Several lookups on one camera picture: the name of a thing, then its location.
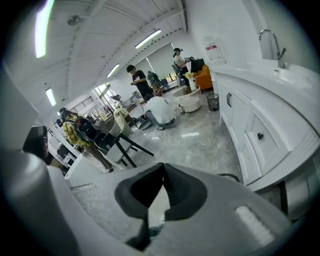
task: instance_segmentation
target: white shirt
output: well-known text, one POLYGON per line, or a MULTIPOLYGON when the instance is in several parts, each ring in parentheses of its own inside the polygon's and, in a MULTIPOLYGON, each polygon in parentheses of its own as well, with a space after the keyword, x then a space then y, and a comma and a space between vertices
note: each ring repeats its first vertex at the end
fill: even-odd
POLYGON ((174 56, 174 62, 179 66, 179 68, 183 68, 187 66, 185 60, 180 55, 174 56))
POLYGON ((176 112, 162 97, 152 97, 143 107, 144 112, 151 111, 157 122, 161 125, 169 123, 176 117, 176 112))

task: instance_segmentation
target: black handle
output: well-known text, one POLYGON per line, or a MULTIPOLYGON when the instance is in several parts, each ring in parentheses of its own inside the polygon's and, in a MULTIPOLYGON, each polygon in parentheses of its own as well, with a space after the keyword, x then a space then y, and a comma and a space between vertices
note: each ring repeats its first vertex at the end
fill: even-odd
POLYGON ((230 106, 230 108, 232 107, 231 104, 230 104, 230 97, 231 96, 232 96, 232 94, 230 93, 230 95, 229 95, 229 106, 230 106))
POLYGON ((229 100, 229 94, 230 94, 230 92, 228 92, 228 94, 226 95, 226 104, 229 106, 229 102, 228 102, 228 100, 229 100))
POLYGON ((258 136, 258 140, 260 141, 264 137, 264 134, 259 132, 257 136, 258 136))

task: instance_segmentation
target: door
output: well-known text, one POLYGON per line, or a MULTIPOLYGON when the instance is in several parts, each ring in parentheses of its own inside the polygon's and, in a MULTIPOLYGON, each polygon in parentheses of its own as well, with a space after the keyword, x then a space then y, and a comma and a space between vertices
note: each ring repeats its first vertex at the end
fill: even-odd
POLYGON ((242 149, 245 143, 245 132, 247 128, 250 99, 237 89, 232 88, 229 95, 231 105, 230 133, 236 150, 242 149))
POLYGON ((276 167, 290 152, 258 102, 251 101, 246 133, 253 145, 263 175, 276 167))
POLYGON ((229 106, 229 88, 225 83, 220 83, 220 114, 225 122, 225 124, 229 127, 231 120, 231 106, 229 106))
POLYGON ((241 166, 241 172, 244 185, 249 185, 261 178, 262 171, 257 159, 255 150, 248 138, 248 135, 244 133, 243 148, 238 151, 239 162, 241 166))

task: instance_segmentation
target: black t-shirt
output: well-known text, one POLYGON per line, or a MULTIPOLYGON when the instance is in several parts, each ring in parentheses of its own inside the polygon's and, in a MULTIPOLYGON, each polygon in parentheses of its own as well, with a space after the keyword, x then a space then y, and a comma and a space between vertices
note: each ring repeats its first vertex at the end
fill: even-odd
MULTIPOLYGON (((138 81, 143 78, 146 78, 146 76, 141 70, 137 70, 135 74, 132 76, 133 81, 138 81)), ((144 82, 137 83, 136 87, 138 88, 140 93, 150 90, 147 80, 144 82)))

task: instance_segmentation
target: man in black t-shirt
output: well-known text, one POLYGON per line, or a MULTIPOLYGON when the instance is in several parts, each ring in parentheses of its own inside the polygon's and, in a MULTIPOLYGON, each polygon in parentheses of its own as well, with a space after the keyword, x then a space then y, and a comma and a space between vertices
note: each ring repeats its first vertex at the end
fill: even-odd
POLYGON ((134 65, 129 65, 126 67, 126 71, 132 75, 133 82, 130 84, 138 88, 143 99, 145 99, 147 94, 153 95, 153 91, 148 85, 147 78, 141 70, 136 70, 134 65))

